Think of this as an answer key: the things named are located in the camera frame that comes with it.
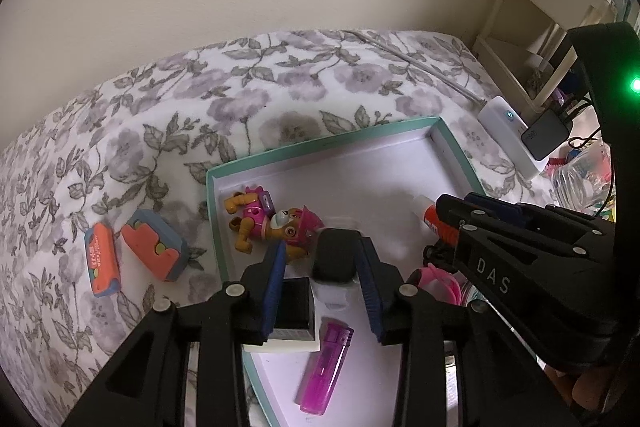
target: clear plastic container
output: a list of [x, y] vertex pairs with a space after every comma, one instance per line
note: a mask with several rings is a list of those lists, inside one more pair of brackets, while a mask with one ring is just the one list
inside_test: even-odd
[[[595, 214], [605, 203], [611, 183], [609, 146], [601, 139], [591, 144], [566, 165], [556, 169], [551, 182], [564, 208]], [[609, 202], [615, 197], [615, 184]]]

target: silver rivet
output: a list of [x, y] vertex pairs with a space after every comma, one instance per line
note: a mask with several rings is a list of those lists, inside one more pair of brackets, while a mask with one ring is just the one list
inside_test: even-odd
[[244, 286], [241, 284], [230, 284], [226, 287], [225, 292], [230, 297], [239, 297], [244, 293]]
[[156, 301], [154, 302], [154, 311], [158, 313], [163, 313], [167, 311], [170, 307], [171, 307], [171, 301], [166, 297], [156, 299]]
[[418, 288], [413, 284], [403, 284], [400, 286], [400, 295], [404, 295], [405, 297], [413, 297], [418, 293]]
[[487, 304], [482, 299], [473, 299], [471, 302], [469, 302], [469, 307], [476, 313], [484, 313], [488, 311], [489, 304]]

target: floral blanket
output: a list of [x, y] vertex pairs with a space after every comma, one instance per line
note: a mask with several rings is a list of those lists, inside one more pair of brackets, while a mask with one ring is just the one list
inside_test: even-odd
[[[479, 96], [497, 94], [456, 38], [368, 33]], [[0, 365], [36, 420], [62, 423], [156, 297], [186, 305], [220, 288], [207, 169], [285, 144], [436, 115], [489, 195], [552, 199], [547, 179], [519, 177], [466, 98], [343, 31], [275, 32], [164, 58], [82, 93], [25, 131], [0, 156]], [[118, 238], [122, 291], [94, 298], [84, 232], [97, 221], [119, 230], [137, 208], [154, 209], [187, 240], [188, 268], [175, 283], [158, 282]], [[195, 379], [190, 370], [190, 387]], [[264, 425], [248, 396], [252, 423]], [[188, 405], [188, 425], [193, 416]]]

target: pink transparent lighter body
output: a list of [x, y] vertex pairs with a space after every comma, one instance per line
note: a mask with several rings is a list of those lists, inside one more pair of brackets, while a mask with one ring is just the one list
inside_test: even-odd
[[302, 412], [320, 416], [326, 411], [352, 335], [351, 328], [337, 323], [327, 325], [316, 365], [302, 394]]

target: black square object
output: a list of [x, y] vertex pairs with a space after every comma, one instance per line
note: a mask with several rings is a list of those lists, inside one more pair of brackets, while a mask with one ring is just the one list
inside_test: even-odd
[[309, 277], [285, 279], [270, 339], [314, 341], [316, 339], [316, 307]]
[[360, 232], [324, 229], [318, 236], [311, 277], [316, 281], [348, 283], [356, 275], [355, 249]]
[[542, 160], [569, 138], [569, 130], [560, 117], [547, 109], [522, 133], [522, 143], [536, 160]]

